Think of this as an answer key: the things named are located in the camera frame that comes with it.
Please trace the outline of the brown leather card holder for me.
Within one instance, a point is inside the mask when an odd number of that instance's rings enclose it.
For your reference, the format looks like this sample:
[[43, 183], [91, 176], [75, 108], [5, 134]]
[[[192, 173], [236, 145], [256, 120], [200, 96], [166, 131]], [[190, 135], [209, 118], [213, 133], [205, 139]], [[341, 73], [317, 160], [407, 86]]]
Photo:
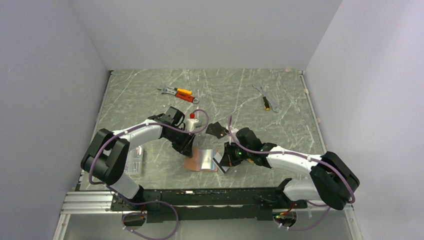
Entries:
[[190, 171], [195, 172], [217, 172], [218, 168], [215, 165], [214, 170], [200, 170], [200, 150], [207, 150], [207, 149], [200, 149], [198, 147], [192, 148], [192, 157], [185, 157], [184, 159], [184, 168]]

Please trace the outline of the silver magnetic stripe card stack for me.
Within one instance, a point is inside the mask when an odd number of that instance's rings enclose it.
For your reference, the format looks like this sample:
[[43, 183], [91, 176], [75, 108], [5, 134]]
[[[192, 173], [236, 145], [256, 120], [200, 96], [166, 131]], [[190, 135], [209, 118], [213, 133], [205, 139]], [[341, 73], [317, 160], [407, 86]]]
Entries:
[[201, 171], [213, 171], [215, 169], [215, 163], [213, 161], [214, 155], [215, 154], [213, 149], [200, 150], [199, 169]]

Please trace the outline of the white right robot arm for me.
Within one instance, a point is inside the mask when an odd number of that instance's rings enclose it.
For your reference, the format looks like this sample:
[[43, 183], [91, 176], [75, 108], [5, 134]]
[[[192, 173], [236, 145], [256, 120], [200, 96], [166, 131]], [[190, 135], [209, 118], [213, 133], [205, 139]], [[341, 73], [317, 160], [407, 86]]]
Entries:
[[287, 208], [296, 201], [321, 201], [332, 209], [343, 210], [356, 201], [355, 191], [360, 181], [336, 153], [327, 151], [319, 155], [288, 150], [275, 143], [261, 142], [247, 127], [229, 135], [232, 140], [224, 144], [221, 167], [235, 167], [248, 161], [306, 177], [282, 181], [275, 190], [280, 207]]

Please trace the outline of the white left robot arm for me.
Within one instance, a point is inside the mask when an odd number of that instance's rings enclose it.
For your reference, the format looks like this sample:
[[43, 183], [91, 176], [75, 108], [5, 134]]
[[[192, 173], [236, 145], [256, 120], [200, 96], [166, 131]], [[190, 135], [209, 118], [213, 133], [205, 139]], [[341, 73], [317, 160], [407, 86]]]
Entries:
[[148, 142], [166, 139], [178, 153], [192, 157], [195, 135], [180, 128], [184, 119], [184, 113], [171, 106], [166, 113], [152, 115], [137, 126], [118, 131], [102, 128], [94, 135], [80, 167], [124, 196], [129, 209], [137, 210], [145, 200], [144, 188], [125, 173], [129, 153]]

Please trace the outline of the black VIP card stack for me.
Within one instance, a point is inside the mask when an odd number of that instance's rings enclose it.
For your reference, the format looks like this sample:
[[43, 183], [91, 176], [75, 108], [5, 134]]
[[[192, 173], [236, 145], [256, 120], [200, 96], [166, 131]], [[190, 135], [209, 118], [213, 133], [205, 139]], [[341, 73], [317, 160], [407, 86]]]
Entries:
[[229, 131], [217, 121], [215, 123], [210, 123], [207, 126], [205, 133], [214, 136], [217, 139], [221, 139], [228, 135]]

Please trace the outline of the red orange adjustable wrench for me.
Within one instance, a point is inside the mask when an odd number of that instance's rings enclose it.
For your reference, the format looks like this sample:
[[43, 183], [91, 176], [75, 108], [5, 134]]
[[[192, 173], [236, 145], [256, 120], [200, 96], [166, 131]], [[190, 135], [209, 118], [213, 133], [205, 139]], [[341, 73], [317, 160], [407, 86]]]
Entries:
[[160, 91], [161, 94], [168, 94], [168, 95], [173, 95], [179, 99], [182, 99], [184, 101], [193, 103], [193, 104], [198, 104], [199, 103], [199, 99], [194, 97], [192, 95], [192, 92], [186, 89], [182, 89], [182, 88], [177, 88], [177, 87], [170, 87], [167, 85], [160, 85], [157, 86], [156, 89], [158, 91]]

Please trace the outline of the clear plastic screw box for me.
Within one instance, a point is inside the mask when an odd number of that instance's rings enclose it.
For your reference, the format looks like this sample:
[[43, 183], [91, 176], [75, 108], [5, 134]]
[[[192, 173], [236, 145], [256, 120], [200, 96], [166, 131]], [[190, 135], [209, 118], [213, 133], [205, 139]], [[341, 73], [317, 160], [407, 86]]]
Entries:
[[124, 172], [127, 175], [139, 175], [142, 172], [144, 148], [142, 145], [130, 150], [127, 154]]

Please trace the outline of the silver open end wrench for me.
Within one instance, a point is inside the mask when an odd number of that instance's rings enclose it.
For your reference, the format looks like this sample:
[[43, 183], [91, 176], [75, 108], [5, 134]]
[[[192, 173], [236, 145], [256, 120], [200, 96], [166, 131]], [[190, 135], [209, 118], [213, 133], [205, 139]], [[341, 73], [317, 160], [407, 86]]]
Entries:
[[262, 97], [266, 97], [267, 98], [267, 100], [269, 101], [269, 104], [270, 104], [270, 110], [269, 111], [273, 111], [275, 113], [278, 113], [281, 110], [281, 107], [275, 101], [273, 101], [270, 98], [270, 95], [269, 94], [267, 94], [265, 92], [265, 90], [263, 89], [261, 83], [254, 83], [254, 84], [252, 84], [252, 87], [255, 88], [256, 90], [258, 90], [262, 94]]

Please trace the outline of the yellow handled screwdriver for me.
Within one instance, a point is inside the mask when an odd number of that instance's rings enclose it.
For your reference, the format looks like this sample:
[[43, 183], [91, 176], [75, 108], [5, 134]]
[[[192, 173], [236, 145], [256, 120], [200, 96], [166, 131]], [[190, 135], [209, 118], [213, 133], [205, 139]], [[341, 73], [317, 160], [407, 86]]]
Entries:
[[263, 96], [263, 97], [262, 97], [262, 99], [263, 99], [263, 105], [264, 105], [264, 108], [265, 108], [267, 111], [269, 111], [269, 110], [271, 109], [271, 106], [270, 106], [270, 103], [269, 103], [269, 101], [268, 101], [267, 97], [266, 97], [266, 96]]

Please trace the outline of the aluminium frame rail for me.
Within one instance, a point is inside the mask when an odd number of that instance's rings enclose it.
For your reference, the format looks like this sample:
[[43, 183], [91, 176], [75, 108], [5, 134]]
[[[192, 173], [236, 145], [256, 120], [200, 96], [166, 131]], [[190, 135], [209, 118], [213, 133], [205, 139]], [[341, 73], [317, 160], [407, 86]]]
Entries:
[[66, 193], [62, 215], [108, 214], [113, 196], [109, 191], [69, 191]]

